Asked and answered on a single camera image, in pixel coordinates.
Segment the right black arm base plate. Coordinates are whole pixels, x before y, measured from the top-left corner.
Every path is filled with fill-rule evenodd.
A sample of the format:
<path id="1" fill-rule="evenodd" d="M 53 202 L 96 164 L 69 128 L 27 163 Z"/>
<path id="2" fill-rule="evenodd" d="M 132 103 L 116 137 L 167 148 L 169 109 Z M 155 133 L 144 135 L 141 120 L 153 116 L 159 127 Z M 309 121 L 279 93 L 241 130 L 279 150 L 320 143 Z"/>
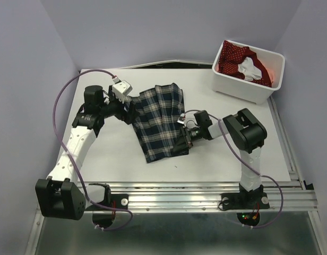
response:
<path id="1" fill-rule="evenodd" d="M 239 185 L 237 193 L 222 193 L 218 203 L 221 211 L 240 210 L 237 218 L 241 224 L 249 227 L 257 227 L 260 222 L 260 211 L 270 208 L 267 194 L 261 184 L 257 189 L 246 191 Z"/>

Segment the navy plaid pleated skirt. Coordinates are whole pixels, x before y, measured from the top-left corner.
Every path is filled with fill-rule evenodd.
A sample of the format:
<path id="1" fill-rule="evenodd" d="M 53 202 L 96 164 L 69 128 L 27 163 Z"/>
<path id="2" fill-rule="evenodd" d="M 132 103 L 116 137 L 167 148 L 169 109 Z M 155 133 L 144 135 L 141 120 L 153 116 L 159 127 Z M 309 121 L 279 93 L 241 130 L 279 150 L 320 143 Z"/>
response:
<path id="1" fill-rule="evenodd" d="M 132 123 L 147 163 L 168 157 L 184 156 L 188 150 L 173 152 L 180 135 L 178 119 L 185 112 L 183 90 L 175 83 L 128 96 L 126 107 L 135 104 L 139 116 Z"/>

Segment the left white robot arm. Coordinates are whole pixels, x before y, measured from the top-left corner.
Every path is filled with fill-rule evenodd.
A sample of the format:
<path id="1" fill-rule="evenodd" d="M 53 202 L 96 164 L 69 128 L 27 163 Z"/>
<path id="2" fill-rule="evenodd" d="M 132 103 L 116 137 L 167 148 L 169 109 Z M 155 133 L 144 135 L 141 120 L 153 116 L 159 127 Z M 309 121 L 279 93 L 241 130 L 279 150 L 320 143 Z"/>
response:
<path id="1" fill-rule="evenodd" d="M 36 183 L 36 195 L 45 217 L 79 220 L 89 201 L 86 187 L 78 188 L 83 181 L 80 174 L 84 159 L 98 137 L 105 119 L 116 117 L 131 124 L 137 117 L 134 103 L 125 106 L 132 86 L 120 81 L 109 86 L 88 86 L 84 90 L 84 103 L 72 123 L 67 144 L 58 162 L 46 179 Z"/>

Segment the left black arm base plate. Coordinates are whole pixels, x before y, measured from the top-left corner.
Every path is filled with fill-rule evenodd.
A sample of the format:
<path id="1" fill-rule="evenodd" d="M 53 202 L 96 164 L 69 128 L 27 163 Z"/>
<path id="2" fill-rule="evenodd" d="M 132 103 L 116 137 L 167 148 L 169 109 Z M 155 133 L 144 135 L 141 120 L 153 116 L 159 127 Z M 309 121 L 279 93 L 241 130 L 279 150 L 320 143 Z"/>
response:
<path id="1" fill-rule="evenodd" d="M 121 230 L 133 219 L 128 209 L 129 194 L 114 193 L 106 183 L 90 183 L 87 186 L 86 211 L 92 212 L 94 228 L 103 232 Z"/>

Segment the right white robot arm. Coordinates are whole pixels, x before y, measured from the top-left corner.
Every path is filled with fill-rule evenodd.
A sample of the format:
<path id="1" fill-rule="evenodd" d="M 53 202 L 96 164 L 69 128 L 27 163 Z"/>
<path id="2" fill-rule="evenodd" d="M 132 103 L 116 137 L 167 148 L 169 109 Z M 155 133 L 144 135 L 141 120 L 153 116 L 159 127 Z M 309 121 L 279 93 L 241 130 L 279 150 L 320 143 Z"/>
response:
<path id="1" fill-rule="evenodd" d="M 267 131 L 260 121 L 247 109 L 228 115 L 212 123 L 211 115 L 205 110 L 192 110 L 196 127 L 187 128 L 186 114 L 181 114 L 178 123 L 183 126 L 172 148 L 173 154 L 189 151 L 193 142 L 200 139 L 226 139 L 230 135 L 239 154 L 230 147 L 234 156 L 241 163 L 238 201 L 243 207 L 255 204 L 258 198 L 264 197 L 260 173 L 261 149 L 267 138 Z"/>

